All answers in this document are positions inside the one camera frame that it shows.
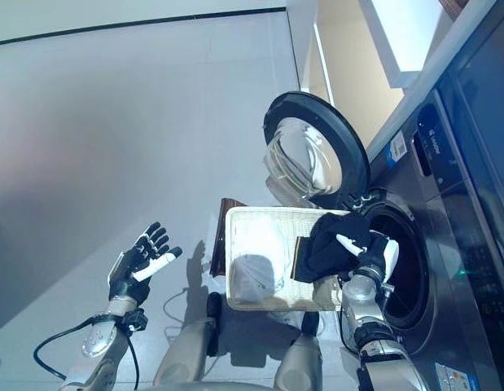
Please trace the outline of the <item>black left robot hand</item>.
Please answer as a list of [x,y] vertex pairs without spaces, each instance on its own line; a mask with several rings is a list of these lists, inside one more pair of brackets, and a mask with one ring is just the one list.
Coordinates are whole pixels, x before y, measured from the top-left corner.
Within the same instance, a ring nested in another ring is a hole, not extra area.
[[169,247],[166,229],[152,223],[117,258],[107,276],[109,299],[128,297],[140,306],[150,293],[151,277],[182,255],[180,247]]

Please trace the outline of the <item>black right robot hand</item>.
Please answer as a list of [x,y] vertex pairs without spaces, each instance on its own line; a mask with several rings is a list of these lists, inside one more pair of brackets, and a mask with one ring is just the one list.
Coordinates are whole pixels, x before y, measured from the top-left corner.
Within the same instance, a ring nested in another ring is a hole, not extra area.
[[338,242],[356,260],[357,265],[350,272],[351,275],[372,272],[380,283],[386,283],[392,276],[400,253],[399,243],[385,234],[370,230],[370,244],[361,246],[355,239],[337,234]]

